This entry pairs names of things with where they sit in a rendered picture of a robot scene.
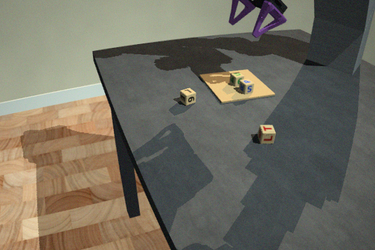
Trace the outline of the beige block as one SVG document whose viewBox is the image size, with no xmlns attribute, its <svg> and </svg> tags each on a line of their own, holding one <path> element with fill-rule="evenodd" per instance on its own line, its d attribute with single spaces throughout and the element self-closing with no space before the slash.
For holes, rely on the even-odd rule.
<svg viewBox="0 0 375 250">
<path fill-rule="evenodd" d="M 260 125 L 258 138 L 261 144 L 273 144 L 276 132 L 272 125 Z"/>
<path fill-rule="evenodd" d="M 180 101 L 186 106 L 196 102 L 196 92 L 187 88 L 180 91 Z"/>
<path fill-rule="evenodd" d="M 244 80 L 244 75 L 239 72 L 230 73 L 230 83 L 239 86 L 240 80 Z"/>
<path fill-rule="evenodd" d="M 250 79 L 240 80 L 239 90 L 243 94 L 253 93 L 254 83 Z"/>
</svg>

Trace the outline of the tan square mat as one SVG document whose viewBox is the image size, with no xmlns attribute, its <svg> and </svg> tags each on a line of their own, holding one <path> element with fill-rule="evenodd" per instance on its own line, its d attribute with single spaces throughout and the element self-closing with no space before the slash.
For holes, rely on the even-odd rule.
<svg viewBox="0 0 375 250">
<path fill-rule="evenodd" d="M 240 72 L 244 75 L 244 79 L 250 79 L 255 83 L 253 93 L 243 94 L 239 90 L 239 86 L 234 86 L 230 83 L 230 73 L 234 72 Z M 199 76 L 221 103 L 275 96 L 275 93 L 272 92 L 257 77 L 255 77 L 249 70 L 200 74 Z"/>
</svg>

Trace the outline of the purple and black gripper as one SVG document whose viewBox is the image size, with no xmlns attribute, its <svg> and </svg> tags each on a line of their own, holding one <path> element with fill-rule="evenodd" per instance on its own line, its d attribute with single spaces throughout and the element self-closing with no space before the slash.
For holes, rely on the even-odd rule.
<svg viewBox="0 0 375 250">
<path fill-rule="evenodd" d="M 234 18 L 238 1 L 245 5 L 245 8 L 236 18 Z M 261 9 L 252 32 L 252 35 L 256 38 L 287 21 L 287 19 L 283 16 L 283 13 L 288 7 L 281 0 L 232 0 L 229 23 L 234 25 L 244 16 L 249 14 L 253 9 L 255 9 L 255 7 Z M 259 30 L 268 13 L 274 18 L 274 21 L 270 22 L 268 25 Z"/>
</svg>

